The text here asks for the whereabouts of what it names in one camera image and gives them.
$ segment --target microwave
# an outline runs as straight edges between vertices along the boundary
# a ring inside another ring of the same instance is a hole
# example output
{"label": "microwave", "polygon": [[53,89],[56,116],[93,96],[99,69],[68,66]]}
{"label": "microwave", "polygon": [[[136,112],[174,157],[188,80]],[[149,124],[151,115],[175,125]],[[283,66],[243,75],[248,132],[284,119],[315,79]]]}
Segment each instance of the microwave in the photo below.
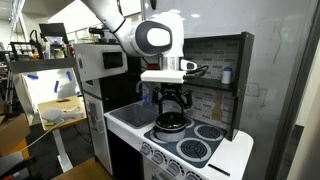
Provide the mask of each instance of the microwave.
{"label": "microwave", "polygon": [[74,44],[81,81],[125,73],[127,55],[119,44]]}

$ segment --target box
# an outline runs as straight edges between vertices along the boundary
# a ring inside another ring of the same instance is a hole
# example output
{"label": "box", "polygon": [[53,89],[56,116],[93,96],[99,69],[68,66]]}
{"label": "box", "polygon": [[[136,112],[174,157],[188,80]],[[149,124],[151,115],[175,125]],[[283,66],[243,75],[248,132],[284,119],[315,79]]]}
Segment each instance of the box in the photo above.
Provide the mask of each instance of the box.
{"label": "box", "polygon": [[8,154],[30,133],[24,114],[0,115],[0,156]]}

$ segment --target stove burner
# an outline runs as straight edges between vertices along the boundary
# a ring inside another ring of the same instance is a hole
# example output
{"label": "stove burner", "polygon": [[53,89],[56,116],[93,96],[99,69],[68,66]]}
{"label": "stove burner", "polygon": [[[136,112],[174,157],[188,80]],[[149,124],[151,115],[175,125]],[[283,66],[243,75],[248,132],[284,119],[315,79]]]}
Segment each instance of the stove burner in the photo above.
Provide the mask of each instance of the stove burner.
{"label": "stove burner", "polygon": [[165,141],[161,141],[160,139],[157,138],[157,136],[155,135],[155,131],[154,130],[151,130],[150,131],[150,137],[153,141],[157,142],[157,143],[160,143],[160,144],[166,144],[167,142]]}
{"label": "stove burner", "polygon": [[199,125],[194,129],[194,132],[197,136],[207,141],[220,141],[224,137],[221,129],[210,125]]}
{"label": "stove burner", "polygon": [[194,121],[190,118],[187,118],[187,126],[186,128],[191,128],[194,125]]}
{"label": "stove burner", "polygon": [[211,156],[210,146],[197,138],[184,138],[176,148],[180,156],[192,162],[206,161]]}

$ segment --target ceiling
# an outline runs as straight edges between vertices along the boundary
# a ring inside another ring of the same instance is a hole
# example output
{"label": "ceiling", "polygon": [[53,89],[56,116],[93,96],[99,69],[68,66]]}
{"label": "ceiling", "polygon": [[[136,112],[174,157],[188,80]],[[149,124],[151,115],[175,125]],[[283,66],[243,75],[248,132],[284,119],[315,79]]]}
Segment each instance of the ceiling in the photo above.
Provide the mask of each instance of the ceiling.
{"label": "ceiling", "polygon": [[8,20],[11,16],[13,0],[0,0],[0,19]]}
{"label": "ceiling", "polygon": [[73,1],[74,0],[26,0],[22,12],[46,15],[50,18]]}

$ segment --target white countertop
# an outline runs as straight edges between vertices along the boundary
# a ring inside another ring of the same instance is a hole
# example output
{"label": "white countertop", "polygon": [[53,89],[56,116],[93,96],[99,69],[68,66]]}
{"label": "white countertop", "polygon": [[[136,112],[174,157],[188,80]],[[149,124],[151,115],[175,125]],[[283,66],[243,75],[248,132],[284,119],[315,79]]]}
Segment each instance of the white countertop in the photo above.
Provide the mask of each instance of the white countertop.
{"label": "white countertop", "polygon": [[[164,152],[169,158],[182,162],[183,166],[187,167],[187,169],[194,171],[208,180],[242,179],[253,146],[253,139],[247,133],[238,131],[238,134],[232,142],[227,139],[222,140],[204,168],[196,168],[144,137],[144,134],[154,127],[154,122],[140,129],[134,129],[123,123],[121,120],[111,116],[110,112],[106,113],[105,117],[107,118],[108,129],[136,150],[139,151],[142,142],[146,142]],[[230,176],[209,167],[208,164],[212,164],[228,172]]]}

